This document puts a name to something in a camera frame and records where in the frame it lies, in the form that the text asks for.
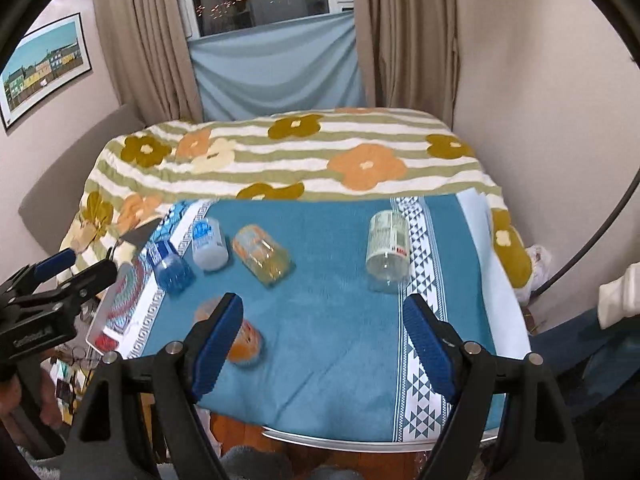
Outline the person's left hand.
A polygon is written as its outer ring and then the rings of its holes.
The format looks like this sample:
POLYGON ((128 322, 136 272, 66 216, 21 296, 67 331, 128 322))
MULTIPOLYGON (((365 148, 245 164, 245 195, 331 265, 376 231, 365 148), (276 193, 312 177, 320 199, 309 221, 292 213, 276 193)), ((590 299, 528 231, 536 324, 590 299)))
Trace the person's left hand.
POLYGON ((1 422, 13 439, 21 434, 15 413, 18 408, 33 408, 38 412, 39 419, 48 427, 58 428, 62 424, 62 415, 58 408, 55 395, 55 384, 47 370, 37 366, 37 378, 32 376, 30 385, 14 375, 11 379, 1 383, 1 422))

